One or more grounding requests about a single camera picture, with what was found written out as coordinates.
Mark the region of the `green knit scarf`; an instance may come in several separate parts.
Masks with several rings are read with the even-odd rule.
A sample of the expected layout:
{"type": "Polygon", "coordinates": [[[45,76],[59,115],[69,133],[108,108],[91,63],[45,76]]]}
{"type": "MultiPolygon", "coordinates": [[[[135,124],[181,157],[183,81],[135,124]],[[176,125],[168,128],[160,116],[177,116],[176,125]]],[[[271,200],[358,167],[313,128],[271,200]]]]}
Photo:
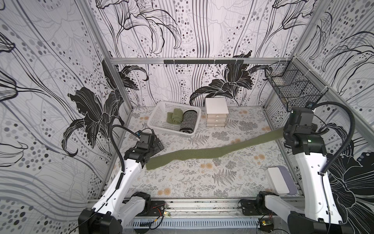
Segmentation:
{"type": "Polygon", "coordinates": [[[175,108],[173,112],[167,112],[167,123],[174,125],[181,124],[183,121],[183,114],[184,112],[179,108],[175,108]]]}
{"type": "Polygon", "coordinates": [[[150,158],[146,164],[147,170],[154,170],[163,167],[174,160],[186,161],[194,159],[215,159],[223,157],[229,153],[256,146],[259,144],[267,143],[270,141],[276,141],[283,137],[283,129],[278,128],[271,132],[259,135],[257,137],[251,138],[249,140],[235,143],[232,145],[226,145],[222,147],[215,148],[205,148],[205,149],[187,149],[170,152],[164,155],[156,156],[150,158]]]}

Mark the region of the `white plastic perforated basket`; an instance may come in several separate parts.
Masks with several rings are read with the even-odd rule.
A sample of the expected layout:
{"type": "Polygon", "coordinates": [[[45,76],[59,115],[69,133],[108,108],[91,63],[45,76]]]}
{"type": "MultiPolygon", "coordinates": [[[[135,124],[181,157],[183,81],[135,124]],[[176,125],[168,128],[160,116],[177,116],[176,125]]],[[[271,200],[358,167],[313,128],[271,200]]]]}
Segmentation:
{"type": "Polygon", "coordinates": [[[161,101],[155,106],[148,120],[148,126],[168,134],[191,137],[197,132],[200,118],[199,107],[161,101]]]}

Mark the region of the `black white patterned knit scarf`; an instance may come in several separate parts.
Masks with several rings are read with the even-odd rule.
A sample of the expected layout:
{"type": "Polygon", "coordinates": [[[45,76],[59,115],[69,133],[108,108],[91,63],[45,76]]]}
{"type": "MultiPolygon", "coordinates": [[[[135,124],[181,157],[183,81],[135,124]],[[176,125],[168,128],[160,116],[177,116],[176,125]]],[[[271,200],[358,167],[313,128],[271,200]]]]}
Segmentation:
{"type": "Polygon", "coordinates": [[[192,134],[194,132],[195,126],[197,123],[197,111],[196,110],[187,110],[183,114],[183,120],[180,126],[180,132],[186,134],[192,134]]]}

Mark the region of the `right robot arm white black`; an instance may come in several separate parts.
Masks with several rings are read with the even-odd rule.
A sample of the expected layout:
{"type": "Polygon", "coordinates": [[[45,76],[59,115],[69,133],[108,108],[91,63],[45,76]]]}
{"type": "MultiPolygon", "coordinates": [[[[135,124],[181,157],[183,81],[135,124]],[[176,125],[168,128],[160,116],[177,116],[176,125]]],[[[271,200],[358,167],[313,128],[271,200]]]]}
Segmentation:
{"type": "Polygon", "coordinates": [[[301,211],[271,192],[260,192],[255,207],[266,215],[275,213],[291,234],[352,234],[353,228],[343,223],[334,201],[327,157],[321,132],[316,132],[314,112],[310,108],[293,107],[283,129],[285,146],[291,148],[303,180],[305,209],[301,211]]]}

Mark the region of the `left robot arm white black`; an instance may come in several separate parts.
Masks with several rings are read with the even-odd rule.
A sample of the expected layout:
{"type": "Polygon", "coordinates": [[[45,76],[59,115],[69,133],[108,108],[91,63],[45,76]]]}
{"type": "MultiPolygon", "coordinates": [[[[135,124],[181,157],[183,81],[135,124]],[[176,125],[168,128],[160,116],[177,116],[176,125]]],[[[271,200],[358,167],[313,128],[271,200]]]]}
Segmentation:
{"type": "Polygon", "coordinates": [[[121,170],[98,202],[81,212],[78,233],[121,234],[137,215],[147,214],[151,210],[151,198],[146,193],[136,192],[128,202],[123,200],[150,158],[162,151],[164,146],[155,133],[138,131],[135,136],[138,139],[135,146],[123,155],[119,147],[113,145],[120,159],[121,170]]]}

